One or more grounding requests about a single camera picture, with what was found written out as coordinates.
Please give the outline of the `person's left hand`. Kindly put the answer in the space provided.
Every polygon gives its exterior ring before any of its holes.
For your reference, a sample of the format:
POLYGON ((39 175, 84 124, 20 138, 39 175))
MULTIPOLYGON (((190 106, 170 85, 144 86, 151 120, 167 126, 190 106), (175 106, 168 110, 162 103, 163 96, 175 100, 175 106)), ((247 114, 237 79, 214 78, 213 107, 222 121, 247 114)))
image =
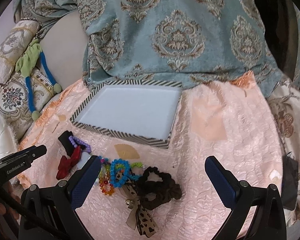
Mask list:
MULTIPOLYGON (((20 203, 20 197, 14 193, 13 186, 10 181, 6 183, 6 186, 7 186, 7 192, 10 194, 10 196, 14 200, 16 200, 18 203, 20 203)), ((19 215, 19 213, 17 213, 17 211, 12 209, 11 207, 6 207, 4 205, 4 203, 0 202, 0 215, 4 215, 6 213, 9 213, 10 215, 12 215, 12 217, 15 220, 18 220, 20 217, 20 215, 19 215)))

